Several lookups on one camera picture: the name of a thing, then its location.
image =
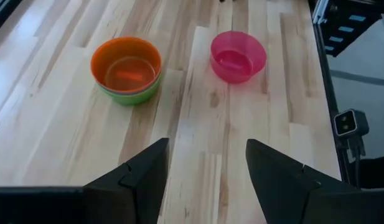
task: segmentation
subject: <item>wood grain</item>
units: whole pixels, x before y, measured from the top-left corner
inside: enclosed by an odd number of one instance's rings
[[[256,37],[266,68],[229,85],[210,68],[221,32]],[[163,59],[158,94],[120,106],[90,73],[122,35]],[[265,223],[245,162],[255,138],[337,179],[305,0],[24,0],[0,30],[0,185],[83,185],[159,138],[171,166],[159,223]]]

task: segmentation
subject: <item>gray floor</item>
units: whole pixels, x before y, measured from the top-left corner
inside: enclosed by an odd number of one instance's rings
[[[384,18],[338,57],[327,59],[339,110],[366,112],[365,157],[384,156]]]

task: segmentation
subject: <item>pink bowl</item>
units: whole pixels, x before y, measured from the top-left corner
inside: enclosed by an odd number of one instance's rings
[[[228,83],[241,83],[260,72],[266,64],[266,52],[254,37],[228,31],[211,43],[211,67]]]

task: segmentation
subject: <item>wooden tabletop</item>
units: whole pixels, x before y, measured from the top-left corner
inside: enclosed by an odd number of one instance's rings
[[[264,71],[228,85],[209,65],[221,32],[256,37]],[[92,53],[136,35],[165,60],[159,93],[120,106]],[[254,138],[340,178],[306,0],[23,0],[0,30],[0,185],[83,185],[170,138],[160,222],[264,223],[245,160]]]

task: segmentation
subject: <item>plastic bowl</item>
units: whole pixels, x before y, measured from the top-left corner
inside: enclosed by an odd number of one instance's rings
[[[150,86],[148,89],[139,92],[134,95],[121,95],[116,94],[107,91],[105,88],[100,86],[102,91],[104,91],[107,95],[109,95],[113,101],[121,104],[121,105],[138,105],[141,103],[146,102],[148,99],[150,99],[158,90],[160,85],[161,77],[158,78],[157,82],[155,82],[152,86]]]
[[[151,87],[161,71],[160,53],[137,37],[120,37],[100,46],[92,56],[95,80],[112,94],[135,94]]]
[[[228,31],[212,41],[210,63],[221,79],[228,83],[242,83],[265,67],[266,52],[254,37]]]

